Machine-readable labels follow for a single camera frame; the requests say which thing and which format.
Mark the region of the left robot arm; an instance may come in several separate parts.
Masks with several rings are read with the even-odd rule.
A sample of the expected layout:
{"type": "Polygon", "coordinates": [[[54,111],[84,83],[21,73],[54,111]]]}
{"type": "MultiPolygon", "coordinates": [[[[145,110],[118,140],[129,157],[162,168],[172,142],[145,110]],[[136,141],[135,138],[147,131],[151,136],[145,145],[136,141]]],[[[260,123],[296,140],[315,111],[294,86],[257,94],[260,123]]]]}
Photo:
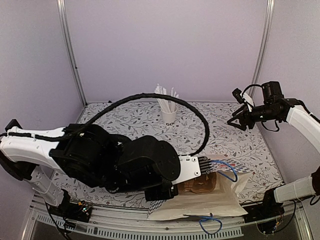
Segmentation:
{"type": "Polygon", "coordinates": [[[68,192],[43,172],[44,166],[109,193],[143,191],[148,202],[178,194],[173,182],[181,173],[180,160],[166,141],[150,135],[132,140],[97,124],[46,130],[44,139],[38,134],[13,119],[0,140],[0,164],[15,179],[28,182],[63,217],[81,213],[84,207],[70,202],[68,192]]]}

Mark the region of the brown cardboard cup carrier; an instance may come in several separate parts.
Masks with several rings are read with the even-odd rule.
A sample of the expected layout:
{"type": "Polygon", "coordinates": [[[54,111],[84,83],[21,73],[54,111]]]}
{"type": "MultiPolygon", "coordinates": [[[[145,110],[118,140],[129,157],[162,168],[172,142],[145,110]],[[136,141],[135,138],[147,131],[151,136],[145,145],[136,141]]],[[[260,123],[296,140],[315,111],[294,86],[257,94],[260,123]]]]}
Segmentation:
{"type": "Polygon", "coordinates": [[[197,178],[179,183],[177,187],[179,194],[208,194],[216,188],[216,184],[217,174],[215,172],[211,172],[209,174],[201,175],[197,178]]]}

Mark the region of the checkered paper takeout bag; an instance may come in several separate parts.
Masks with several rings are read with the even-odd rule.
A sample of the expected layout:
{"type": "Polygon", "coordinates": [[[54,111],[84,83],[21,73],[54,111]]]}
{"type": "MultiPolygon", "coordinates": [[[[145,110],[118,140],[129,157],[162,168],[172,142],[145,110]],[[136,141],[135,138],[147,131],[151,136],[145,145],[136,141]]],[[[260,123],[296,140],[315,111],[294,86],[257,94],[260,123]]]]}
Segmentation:
{"type": "Polygon", "coordinates": [[[199,223],[219,217],[240,217],[248,211],[239,202],[253,170],[237,160],[220,154],[198,158],[201,176],[180,182],[178,195],[150,203],[147,219],[171,221],[198,218],[199,223]]]}

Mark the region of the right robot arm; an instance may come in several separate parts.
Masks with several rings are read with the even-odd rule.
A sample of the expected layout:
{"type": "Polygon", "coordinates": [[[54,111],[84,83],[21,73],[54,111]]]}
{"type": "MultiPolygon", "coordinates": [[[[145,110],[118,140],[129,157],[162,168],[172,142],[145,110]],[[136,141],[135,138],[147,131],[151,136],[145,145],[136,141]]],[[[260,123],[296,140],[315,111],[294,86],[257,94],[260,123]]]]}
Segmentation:
{"type": "MultiPolygon", "coordinates": [[[[263,104],[256,106],[252,98],[238,88],[233,97],[242,106],[232,113],[227,124],[245,131],[256,123],[267,121],[287,123],[296,129],[318,151],[320,149],[320,121],[311,113],[302,100],[286,98],[278,81],[258,85],[262,90],[263,104]]],[[[309,176],[300,178],[267,190],[259,204],[246,206],[245,222],[254,222],[284,214],[283,204],[287,201],[304,200],[320,195],[320,171],[317,169],[309,176]]]]}

